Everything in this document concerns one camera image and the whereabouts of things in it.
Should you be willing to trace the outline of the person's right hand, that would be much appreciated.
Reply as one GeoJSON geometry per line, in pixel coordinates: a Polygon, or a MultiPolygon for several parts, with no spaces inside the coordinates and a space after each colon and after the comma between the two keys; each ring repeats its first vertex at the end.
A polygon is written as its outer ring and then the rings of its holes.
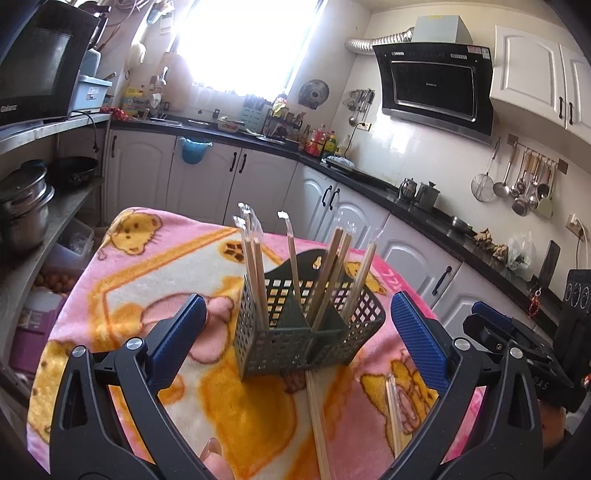
{"type": "Polygon", "coordinates": [[[539,411],[542,426],[543,448],[545,452],[556,449],[570,439],[566,429],[566,409],[539,401],[539,411]]]}

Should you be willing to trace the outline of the person's left hand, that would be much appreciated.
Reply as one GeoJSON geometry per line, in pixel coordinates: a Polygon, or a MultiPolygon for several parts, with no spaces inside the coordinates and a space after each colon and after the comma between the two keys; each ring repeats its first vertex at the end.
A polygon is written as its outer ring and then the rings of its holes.
{"type": "Polygon", "coordinates": [[[233,480],[235,478],[228,462],[222,457],[221,444],[217,439],[211,438],[207,441],[204,449],[200,452],[199,460],[217,480],[233,480]]]}

